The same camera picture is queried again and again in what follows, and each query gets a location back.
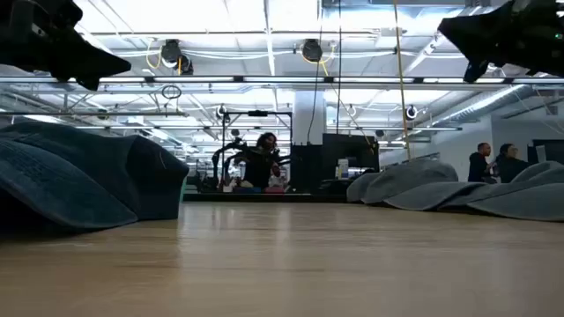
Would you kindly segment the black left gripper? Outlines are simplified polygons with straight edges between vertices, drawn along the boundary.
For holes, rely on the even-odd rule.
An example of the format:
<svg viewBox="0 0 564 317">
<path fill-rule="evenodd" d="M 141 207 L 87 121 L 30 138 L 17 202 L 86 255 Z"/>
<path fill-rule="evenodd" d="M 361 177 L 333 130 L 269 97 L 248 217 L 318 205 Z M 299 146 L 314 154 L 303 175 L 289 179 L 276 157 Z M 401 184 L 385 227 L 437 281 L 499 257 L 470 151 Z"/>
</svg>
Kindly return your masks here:
<svg viewBox="0 0 564 317">
<path fill-rule="evenodd" d="M 73 31 L 82 17 L 72 0 L 1 0 L 1 63 L 74 77 L 85 89 L 97 91 L 100 77 L 129 71 L 131 64 Z"/>
</svg>

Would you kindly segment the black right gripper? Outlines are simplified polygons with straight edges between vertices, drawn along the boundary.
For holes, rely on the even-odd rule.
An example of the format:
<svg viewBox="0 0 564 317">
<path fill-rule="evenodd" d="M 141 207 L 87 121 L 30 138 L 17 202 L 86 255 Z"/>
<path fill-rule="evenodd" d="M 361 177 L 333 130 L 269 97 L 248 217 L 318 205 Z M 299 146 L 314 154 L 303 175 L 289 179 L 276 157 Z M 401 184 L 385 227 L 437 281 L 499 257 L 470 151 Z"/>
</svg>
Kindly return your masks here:
<svg viewBox="0 0 564 317">
<path fill-rule="evenodd" d="M 507 1 L 488 13 L 444 18 L 438 31 L 469 61 L 466 83 L 481 78 L 488 61 L 563 77 L 562 1 Z"/>
</svg>

